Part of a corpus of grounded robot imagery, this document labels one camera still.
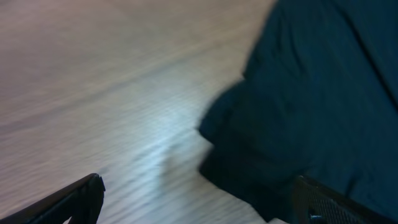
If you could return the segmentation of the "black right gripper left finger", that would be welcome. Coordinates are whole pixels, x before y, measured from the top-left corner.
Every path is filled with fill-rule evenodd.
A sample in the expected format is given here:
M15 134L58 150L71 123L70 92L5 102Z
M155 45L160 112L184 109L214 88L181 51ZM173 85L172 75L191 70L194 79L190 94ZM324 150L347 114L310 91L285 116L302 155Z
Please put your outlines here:
M92 173L1 219L1 224L96 224L105 191L102 177Z

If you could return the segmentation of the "black t-shirt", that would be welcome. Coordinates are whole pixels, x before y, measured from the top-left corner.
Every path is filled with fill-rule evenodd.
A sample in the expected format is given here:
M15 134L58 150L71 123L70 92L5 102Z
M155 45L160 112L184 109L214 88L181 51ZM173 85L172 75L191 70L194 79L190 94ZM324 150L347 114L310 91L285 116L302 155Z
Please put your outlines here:
M307 175L397 220L397 0L278 0L199 127L204 178L295 221Z

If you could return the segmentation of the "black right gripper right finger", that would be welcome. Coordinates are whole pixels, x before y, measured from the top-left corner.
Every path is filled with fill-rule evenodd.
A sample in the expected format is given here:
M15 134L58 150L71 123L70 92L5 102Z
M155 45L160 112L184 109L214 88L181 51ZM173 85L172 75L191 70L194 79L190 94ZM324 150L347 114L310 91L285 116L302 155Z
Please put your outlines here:
M296 178L292 203L299 224L397 224L306 176Z

